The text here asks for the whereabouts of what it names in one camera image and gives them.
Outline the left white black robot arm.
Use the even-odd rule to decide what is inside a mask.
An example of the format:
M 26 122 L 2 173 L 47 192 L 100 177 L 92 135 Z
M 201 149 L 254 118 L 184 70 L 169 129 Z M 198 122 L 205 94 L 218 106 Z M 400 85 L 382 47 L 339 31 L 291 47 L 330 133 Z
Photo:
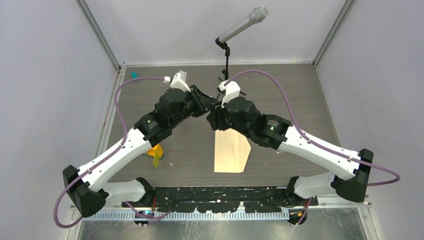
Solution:
M 126 131 L 122 140 L 90 162 L 63 172 L 66 193 L 82 217 L 90 217 L 106 204 L 136 202 L 148 207 L 153 193 L 141 180 L 110 183 L 109 179 L 139 155 L 147 152 L 169 136 L 173 129 L 189 117 L 208 113 L 218 100 L 202 93 L 195 85 L 187 91 L 169 88 L 154 105 Z

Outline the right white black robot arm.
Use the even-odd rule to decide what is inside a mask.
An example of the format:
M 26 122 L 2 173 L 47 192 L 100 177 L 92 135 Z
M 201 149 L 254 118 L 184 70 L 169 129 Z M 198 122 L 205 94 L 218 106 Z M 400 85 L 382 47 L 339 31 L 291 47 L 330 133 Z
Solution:
M 261 147 L 295 154 L 327 169 L 319 175 L 291 177 L 285 191 L 290 205 L 333 194 L 355 203 L 365 200 L 372 151 L 347 150 L 306 134 L 285 118 L 260 113 L 242 96 L 224 106 L 215 104 L 206 119 L 214 131 L 235 130 Z

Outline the colourful toy brick structure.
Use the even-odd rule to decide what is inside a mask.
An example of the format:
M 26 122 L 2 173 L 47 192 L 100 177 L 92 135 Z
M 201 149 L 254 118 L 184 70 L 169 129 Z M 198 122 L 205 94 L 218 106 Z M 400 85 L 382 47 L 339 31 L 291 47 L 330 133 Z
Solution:
M 162 149 L 162 146 L 160 144 L 155 145 L 151 149 L 149 149 L 146 154 L 151 157 L 158 157 L 162 158 L 164 155 L 164 150 Z

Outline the black tripod microphone stand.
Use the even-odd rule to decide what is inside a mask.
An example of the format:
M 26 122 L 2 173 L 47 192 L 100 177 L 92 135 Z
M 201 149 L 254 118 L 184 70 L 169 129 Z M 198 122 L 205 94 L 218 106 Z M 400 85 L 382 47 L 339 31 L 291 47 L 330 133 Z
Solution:
M 226 42 L 221 42 L 220 38 L 217 37 L 215 39 L 215 43 L 223 50 L 225 50 L 225 69 L 223 69 L 221 72 L 224 76 L 224 79 L 221 79 L 218 77 L 218 79 L 224 83 L 224 87 L 226 86 L 226 84 L 229 83 L 229 57 L 231 55 L 231 49 L 228 46 L 228 44 Z

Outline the yellow-green lattice piece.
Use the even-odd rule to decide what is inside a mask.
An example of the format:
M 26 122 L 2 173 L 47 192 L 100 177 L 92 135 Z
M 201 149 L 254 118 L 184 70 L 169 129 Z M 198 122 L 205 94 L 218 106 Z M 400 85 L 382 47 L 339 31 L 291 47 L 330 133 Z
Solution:
M 152 165 L 157 169 L 159 166 L 161 158 L 159 156 L 154 156 L 152 160 Z

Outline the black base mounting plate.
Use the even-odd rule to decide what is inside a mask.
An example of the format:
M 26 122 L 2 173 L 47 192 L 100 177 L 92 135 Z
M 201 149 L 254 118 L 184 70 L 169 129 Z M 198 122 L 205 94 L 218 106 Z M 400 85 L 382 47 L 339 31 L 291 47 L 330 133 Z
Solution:
M 307 201 L 289 196 L 283 186 L 154 187 L 130 204 L 163 213 L 234 213 L 241 206 L 246 213 L 276 213 L 281 208 L 305 207 Z

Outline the silver microphone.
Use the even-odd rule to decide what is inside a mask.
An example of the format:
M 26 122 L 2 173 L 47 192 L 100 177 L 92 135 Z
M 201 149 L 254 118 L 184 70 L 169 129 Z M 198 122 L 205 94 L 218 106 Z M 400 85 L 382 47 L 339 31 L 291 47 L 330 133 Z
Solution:
M 239 23 L 237 23 L 236 25 L 231 27 L 229 30 L 227 30 L 225 33 L 217 37 L 215 41 L 218 44 L 224 44 L 228 40 L 238 35 L 239 33 L 251 27 L 252 25 L 261 23 L 267 16 L 268 16 L 268 9 L 265 6 L 262 5 L 262 6 L 256 7 L 247 17 L 245 17 Z

